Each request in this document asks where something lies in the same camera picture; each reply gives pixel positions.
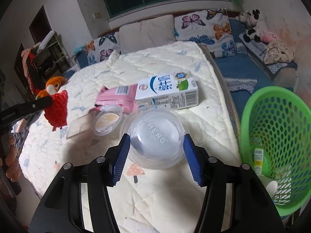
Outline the person's left hand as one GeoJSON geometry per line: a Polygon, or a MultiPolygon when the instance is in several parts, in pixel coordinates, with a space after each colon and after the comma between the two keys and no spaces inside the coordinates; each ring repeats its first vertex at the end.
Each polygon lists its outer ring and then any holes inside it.
{"type": "Polygon", "coordinates": [[[11,180],[11,182],[16,183],[19,181],[21,170],[19,167],[17,156],[17,148],[15,147],[15,138],[12,135],[12,133],[8,133],[7,135],[7,144],[8,144],[8,154],[5,158],[5,163],[8,166],[8,169],[6,171],[6,176],[8,179],[11,180]]]}

